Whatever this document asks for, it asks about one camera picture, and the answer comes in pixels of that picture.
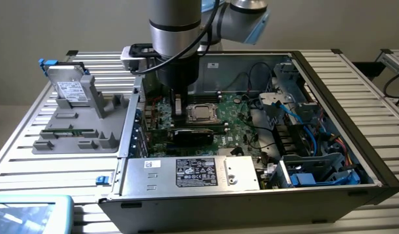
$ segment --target label sticker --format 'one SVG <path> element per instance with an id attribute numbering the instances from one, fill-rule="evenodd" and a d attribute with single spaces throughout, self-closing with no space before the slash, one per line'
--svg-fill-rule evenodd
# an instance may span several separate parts
<path id="1" fill-rule="evenodd" d="M 176 160 L 177 187 L 217 186 L 213 158 L 187 158 Z"/>
<path id="2" fill-rule="evenodd" d="M 144 161 L 144 168 L 155 168 L 155 167 L 161 167 L 161 161 L 160 160 Z"/>
<path id="3" fill-rule="evenodd" d="M 81 84 L 79 82 L 57 82 L 64 98 L 69 102 L 87 102 L 88 98 L 84 94 Z"/>
<path id="4" fill-rule="evenodd" d="M 219 63 L 216 62 L 209 62 L 208 63 L 208 68 L 219 68 Z"/>

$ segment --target warning label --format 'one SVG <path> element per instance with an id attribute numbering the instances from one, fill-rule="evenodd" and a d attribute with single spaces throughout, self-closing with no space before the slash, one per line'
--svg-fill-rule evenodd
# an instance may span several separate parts
<path id="1" fill-rule="evenodd" d="M 81 84 L 79 82 L 57 82 L 57 85 L 63 92 L 64 98 L 68 99 L 69 102 L 88 101 Z"/>
<path id="2" fill-rule="evenodd" d="M 187 158 L 176 160 L 177 187 L 217 186 L 213 158 Z"/>

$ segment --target white wall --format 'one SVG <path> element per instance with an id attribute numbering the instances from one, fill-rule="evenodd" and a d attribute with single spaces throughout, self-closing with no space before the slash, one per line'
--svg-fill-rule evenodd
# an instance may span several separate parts
<path id="1" fill-rule="evenodd" d="M 380 48 L 399 48 L 399 0 L 268 2 L 259 44 L 225 42 L 225 49 L 340 48 L 371 60 Z M 149 41 L 147 0 L 0 0 L 0 105 L 33 102 L 47 83 L 40 58 Z"/>

